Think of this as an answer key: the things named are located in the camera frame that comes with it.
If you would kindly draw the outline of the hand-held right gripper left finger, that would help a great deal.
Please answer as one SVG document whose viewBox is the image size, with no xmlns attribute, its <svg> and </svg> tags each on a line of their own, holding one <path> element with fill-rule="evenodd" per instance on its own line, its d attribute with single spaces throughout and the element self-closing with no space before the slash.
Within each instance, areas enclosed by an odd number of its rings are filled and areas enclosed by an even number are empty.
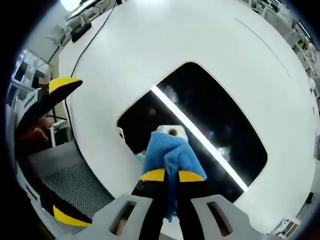
<svg viewBox="0 0 320 240">
<path fill-rule="evenodd" d="M 98 211 L 93 240 L 157 240 L 167 198 L 164 168 L 143 174 L 130 195 L 122 195 Z"/>
</svg>

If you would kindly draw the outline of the person's left hand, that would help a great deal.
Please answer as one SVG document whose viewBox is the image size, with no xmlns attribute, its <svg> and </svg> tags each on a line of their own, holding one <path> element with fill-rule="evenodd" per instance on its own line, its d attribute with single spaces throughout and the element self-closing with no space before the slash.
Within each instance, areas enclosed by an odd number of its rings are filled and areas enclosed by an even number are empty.
<svg viewBox="0 0 320 240">
<path fill-rule="evenodd" d="M 16 143 L 28 151 L 42 149 L 49 143 L 49 138 L 46 136 L 44 130 L 52 126 L 52 120 L 47 117 L 42 117 L 36 124 L 29 128 L 27 133 L 18 135 Z"/>
</svg>

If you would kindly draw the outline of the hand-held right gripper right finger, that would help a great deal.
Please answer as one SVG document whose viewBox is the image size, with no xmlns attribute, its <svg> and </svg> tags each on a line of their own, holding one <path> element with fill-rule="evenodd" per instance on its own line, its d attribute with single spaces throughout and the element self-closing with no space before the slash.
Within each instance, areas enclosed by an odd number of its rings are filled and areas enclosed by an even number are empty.
<svg viewBox="0 0 320 240">
<path fill-rule="evenodd" d="M 250 240 L 249 217 L 221 195 L 210 195 L 199 174 L 178 171 L 177 216 L 185 240 Z"/>
</svg>

